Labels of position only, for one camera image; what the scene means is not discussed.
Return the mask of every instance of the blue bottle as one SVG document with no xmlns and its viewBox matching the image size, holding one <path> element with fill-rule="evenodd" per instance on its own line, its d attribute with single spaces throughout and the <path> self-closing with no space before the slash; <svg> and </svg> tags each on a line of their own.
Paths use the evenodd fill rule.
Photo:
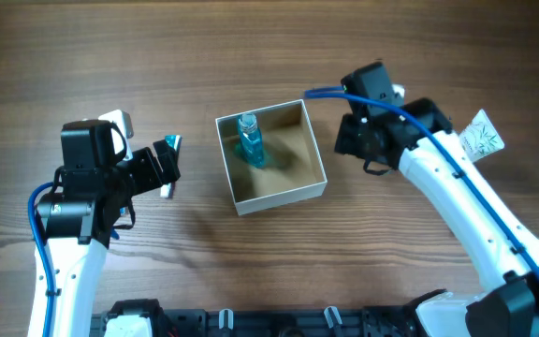
<svg viewBox="0 0 539 337">
<path fill-rule="evenodd" d="M 239 117 L 238 129 L 240 146 L 247 162 L 261 169 L 265 166 L 263 157 L 263 141 L 261 130 L 257 126 L 257 119 L 251 113 L 244 113 Z"/>
</svg>

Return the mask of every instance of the blue object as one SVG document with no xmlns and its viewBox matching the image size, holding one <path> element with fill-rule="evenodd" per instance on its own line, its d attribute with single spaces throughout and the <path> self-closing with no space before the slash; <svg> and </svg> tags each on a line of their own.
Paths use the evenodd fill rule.
<svg viewBox="0 0 539 337">
<path fill-rule="evenodd" d="M 321 91 L 321 90 L 318 91 L 318 89 L 305 91 L 304 97 L 305 98 L 310 98 L 310 99 L 341 98 L 341 99 L 346 99 L 346 100 L 354 101 L 354 102 L 361 103 L 361 104 L 372 105 L 372 106 L 375 106 L 375 107 L 382 108 L 382 109 L 388 110 L 390 112 L 393 112 L 393 113 L 395 113 L 395 114 L 397 114 L 399 116 L 402 116 L 405 119 L 407 119 L 409 121 L 409 123 L 414 125 L 424 136 L 426 136 L 434 144 L 436 149 L 438 149 L 438 151 L 442 154 L 444 159 L 446 159 L 448 164 L 450 164 L 450 166 L 452 166 L 453 169 L 457 173 L 462 172 L 462 169 L 459 166 L 459 164 L 448 153 L 448 151 L 444 148 L 444 146 L 440 143 L 440 141 L 438 141 L 424 125 L 422 125 L 414 116 L 409 114 L 407 111 L 405 111 L 405 110 L 403 110 L 403 109 L 401 109 L 399 107 L 396 107 L 396 106 L 381 102 L 381 101 L 377 101 L 377 100 L 373 100 L 373 99 L 369 99 L 369 98 L 365 98 L 365 97 L 361 97 L 361 96 L 357 96 L 357 95 L 350 95 L 350 94 L 343 94 L 343 93 L 332 93 L 330 91 L 331 90 L 328 90 L 328 89 L 326 91 Z M 535 261 L 533 261 L 530 254 L 528 254 L 525 247 L 523 247 L 523 244 L 517 239 L 517 237 L 513 234 L 513 232 L 508 228 L 508 226 L 504 223 L 504 221 L 496 213 L 496 211 L 494 211 L 492 206 L 490 206 L 488 201 L 484 198 L 484 196 L 482 196 L 482 194 L 479 192 L 477 187 L 475 187 L 475 185 L 473 184 L 471 179 L 469 179 L 469 177 L 467 177 L 467 175 L 465 175 L 465 174 L 460 174 L 460 177 L 465 182 L 465 184 L 467 185 L 469 190 L 472 191 L 473 195 L 479 201 L 479 203 L 484 207 L 484 209 L 488 212 L 488 214 L 490 214 L 492 219 L 494 219 L 494 222 L 496 222 L 498 227 L 503 231 L 503 233 L 506 235 L 506 237 L 509 239 L 509 241 L 513 244 L 515 249 L 517 249 L 517 251 L 521 254 L 521 257 L 523 257 L 523 259 L 528 264 L 530 269 L 533 271 L 533 274 L 535 275 L 536 279 L 539 282 L 539 267 L 535 263 Z"/>
<path fill-rule="evenodd" d="M 265 166 L 263 156 L 263 140 L 261 130 L 257 125 L 257 119 L 252 113 L 244 113 L 237 121 L 240 145 L 247 162 L 254 167 L 261 169 Z"/>
<path fill-rule="evenodd" d="M 41 233 L 36 225 L 36 210 L 35 202 L 38 194 L 44 190 L 53 186 L 53 183 L 44 183 L 37 187 L 32 195 L 28 198 L 28 222 L 30 222 L 30 228 L 33 230 L 33 237 L 35 238 L 36 249 L 39 256 L 41 256 L 41 262 L 43 263 L 43 270 L 45 271 L 45 279 L 47 280 L 47 310 L 45 311 L 45 324 L 43 325 L 43 337 L 49 337 L 51 333 L 51 321 L 53 320 L 53 305 L 55 303 L 55 279 L 53 278 L 53 268 L 49 263 L 49 257 L 47 251 L 45 251 L 45 244 Z"/>
</svg>

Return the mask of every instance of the wood grain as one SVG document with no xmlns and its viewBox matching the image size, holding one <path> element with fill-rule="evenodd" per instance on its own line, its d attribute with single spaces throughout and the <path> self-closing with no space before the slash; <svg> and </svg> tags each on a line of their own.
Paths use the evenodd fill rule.
<svg viewBox="0 0 539 337">
<path fill-rule="evenodd" d="M 217 310 L 403 303 L 479 291 L 442 219 L 400 174 L 332 152 L 343 102 L 308 102 L 324 196 L 237 217 L 214 119 L 299 98 L 382 59 L 408 100 L 460 131 L 488 111 L 504 151 L 477 166 L 539 236 L 539 3 L 195 2 L 0 7 L 0 336 L 34 293 L 28 195 L 62 163 L 62 124 L 128 111 L 137 149 L 181 134 L 175 198 L 135 198 L 95 310 L 158 298 Z"/>
</svg>

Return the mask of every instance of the plastic bottle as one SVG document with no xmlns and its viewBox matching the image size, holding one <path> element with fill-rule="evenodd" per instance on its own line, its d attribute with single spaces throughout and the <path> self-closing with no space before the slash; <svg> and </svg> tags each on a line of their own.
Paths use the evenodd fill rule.
<svg viewBox="0 0 539 337">
<path fill-rule="evenodd" d="M 240 136 L 240 146 L 247 162 L 254 167 L 261 169 L 265 166 L 263 156 L 263 141 L 261 130 L 257 126 L 257 119 L 251 113 L 244 113 L 239 117 L 238 129 Z"/>
</svg>

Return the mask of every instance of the open cardboard box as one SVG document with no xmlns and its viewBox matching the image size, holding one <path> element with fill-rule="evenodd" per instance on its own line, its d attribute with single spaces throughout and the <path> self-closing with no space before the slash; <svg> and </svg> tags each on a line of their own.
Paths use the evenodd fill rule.
<svg viewBox="0 0 539 337">
<path fill-rule="evenodd" d="M 265 168 L 249 165 L 237 150 L 237 119 L 246 112 L 215 120 L 237 213 L 321 196 L 328 180 L 303 101 L 247 112 L 261 129 Z"/>
</svg>

